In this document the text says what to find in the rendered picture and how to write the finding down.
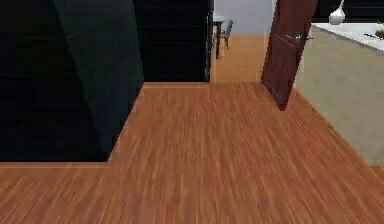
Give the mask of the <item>beige kitchen counter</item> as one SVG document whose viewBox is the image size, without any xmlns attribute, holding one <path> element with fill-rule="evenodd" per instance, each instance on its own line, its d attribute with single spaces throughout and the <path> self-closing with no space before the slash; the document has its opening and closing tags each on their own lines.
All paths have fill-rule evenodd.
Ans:
<svg viewBox="0 0 384 224">
<path fill-rule="evenodd" d="M 294 87 L 370 166 L 384 167 L 384 40 L 369 23 L 314 23 Z"/>
</svg>

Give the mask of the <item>grey chair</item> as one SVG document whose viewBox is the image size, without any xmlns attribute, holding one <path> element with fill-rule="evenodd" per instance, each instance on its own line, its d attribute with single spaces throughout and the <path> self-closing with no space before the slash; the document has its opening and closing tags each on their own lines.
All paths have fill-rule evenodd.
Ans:
<svg viewBox="0 0 384 224">
<path fill-rule="evenodd" d="M 227 28 L 221 33 L 221 37 L 224 39 L 226 48 L 229 48 L 229 37 L 233 27 L 233 20 L 230 20 L 227 24 Z"/>
</svg>

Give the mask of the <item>dark red room door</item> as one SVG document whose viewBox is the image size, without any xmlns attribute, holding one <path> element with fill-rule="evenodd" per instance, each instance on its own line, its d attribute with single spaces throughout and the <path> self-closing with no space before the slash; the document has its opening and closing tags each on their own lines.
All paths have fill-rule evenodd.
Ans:
<svg viewBox="0 0 384 224">
<path fill-rule="evenodd" d="M 261 81 L 278 108 L 286 109 L 318 0 L 276 0 Z M 301 42 L 285 35 L 303 35 Z"/>
</svg>

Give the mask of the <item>white vase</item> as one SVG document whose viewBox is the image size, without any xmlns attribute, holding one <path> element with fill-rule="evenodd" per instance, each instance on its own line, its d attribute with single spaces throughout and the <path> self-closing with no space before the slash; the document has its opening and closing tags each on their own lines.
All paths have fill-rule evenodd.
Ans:
<svg viewBox="0 0 384 224">
<path fill-rule="evenodd" d="M 345 0 L 341 0 L 338 8 L 332 12 L 328 17 L 328 23 L 331 25 L 340 25 L 345 20 L 345 13 L 343 5 Z"/>
</svg>

